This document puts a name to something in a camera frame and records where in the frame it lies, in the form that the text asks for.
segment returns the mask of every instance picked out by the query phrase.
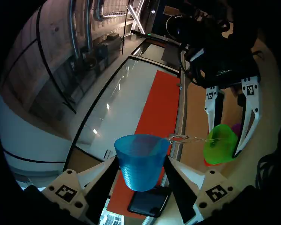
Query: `duct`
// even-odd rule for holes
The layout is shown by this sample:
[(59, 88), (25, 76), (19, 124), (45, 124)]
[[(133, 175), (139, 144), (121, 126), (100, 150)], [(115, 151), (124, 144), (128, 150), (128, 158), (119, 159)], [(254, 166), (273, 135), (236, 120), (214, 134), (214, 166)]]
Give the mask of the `duct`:
[(85, 39), (87, 42), (88, 51), (91, 52), (93, 48), (92, 36), (91, 36), (91, 6), (93, 0), (85, 1)]
[(76, 22), (75, 22), (75, 7), (76, 7), (76, 0), (69, 1), (69, 25), (70, 25), (70, 38), (71, 38), (71, 45), (74, 50), (74, 55), (76, 59), (80, 58), (80, 49), (78, 48), (78, 41), (76, 35)]
[(110, 13), (107, 13), (104, 15), (103, 14), (103, 5), (104, 5), (104, 0), (97, 0), (96, 18), (99, 21), (116, 18), (116, 17), (122, 17), (122, 16), (125, 16), (127, 13), (127, 11), (119, 11), (119, 12), (110, 12)]

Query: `wire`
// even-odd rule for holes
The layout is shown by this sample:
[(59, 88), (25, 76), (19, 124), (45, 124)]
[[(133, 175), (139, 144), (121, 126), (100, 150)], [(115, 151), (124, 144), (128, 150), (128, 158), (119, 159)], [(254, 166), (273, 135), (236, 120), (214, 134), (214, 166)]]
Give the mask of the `wire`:
[(275, 164), (275, 152), (265, 155), (260, 158), (257, 164), (257, 174), (255, 179), (255, 186), (257, 189), (262, 189), (269, 178), (270, 169)]
[(190, 72), (189, 72), (188, 70), (185, 70), (185, 68), (184, 68), (184, 66), (183, 66), (183, 64), (182, 64), (182, 61), (181, 61), (181, 52), (182, 52), (183, 50), (187, 50), (187, 49), (185, 49), (185, 47), (186, 47), (185, 44), (181, 44), (181, 45), (179, 46), (179, 48), (178, 48), (178, 60), (179, 60), (180, 67), (181, 67), (181, 69), (183, 70), (184, 74), (190, 78), (190, 81), (191, 81), (193, 84), (195, 84), (195, 85), (201, 87), (201, 85), (199, 85), (197, 82), (194, 81), (194, 77), (191, 77), (191, 76), (189, 75)]

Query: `blue plastic cup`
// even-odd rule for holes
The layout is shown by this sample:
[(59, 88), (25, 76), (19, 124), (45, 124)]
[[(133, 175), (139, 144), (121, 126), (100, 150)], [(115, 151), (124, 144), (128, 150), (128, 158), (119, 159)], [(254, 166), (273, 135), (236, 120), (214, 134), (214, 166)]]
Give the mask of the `blue plastic cup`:
[(153, 135), (121, 137), (115, 151), (127, 187), (134, 191), (152, 189), (159, 178), (170, 142)]

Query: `orange mat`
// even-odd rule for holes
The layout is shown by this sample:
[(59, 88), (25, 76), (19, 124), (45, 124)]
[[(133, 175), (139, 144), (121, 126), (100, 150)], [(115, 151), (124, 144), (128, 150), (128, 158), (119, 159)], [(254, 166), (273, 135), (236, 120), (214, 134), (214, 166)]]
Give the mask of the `orange mat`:
[[(178, 83), (180, 83), (179, 78), (159, 70), (157, 71), (135, 134), (168, 137), (169, 134), (174, 133), (179, 102)], [(158, 184), (161, 182), (163, 174), (164, 169), (160, 174)], [(133, 218), (145, 218), (145, 216), (127, 211), (133, 194), (134, 191), (126, 186), (123, 175), (120, 173), (107, 210)]]

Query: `wooden table surface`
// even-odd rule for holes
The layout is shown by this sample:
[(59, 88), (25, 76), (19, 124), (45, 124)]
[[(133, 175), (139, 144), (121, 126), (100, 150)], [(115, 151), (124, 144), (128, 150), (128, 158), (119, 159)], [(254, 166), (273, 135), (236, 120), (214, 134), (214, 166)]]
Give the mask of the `wooden table surface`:
[[(253, 52), (256, 50), (261, 50), (265, 58), (263, 61), (258, 56), (254, 56), (261, 74), (261, 119), (252, 138), (234, 161), (212, 167), (221, 171), (240, 190), (247, 185), (254, 185), (258, 160), (276, 149), (281, 127), (281, 78), (277, 63), (271, 51), (259, 39), (252, 49)], [(241, 122), (242, 108), (237, 105), (237, 98), (230, 88), (225, 89), (224, 92), (226, 95), (221, 123), (233, 126)], [(186, 135), (202, 138), (207, 136), (205, 94), (205, 89), (194, 84), (188, 87)], [(203, 161), (203, 145), (203, 142), (184, 144), (181, 162), (202, 172), (210, 169)]]

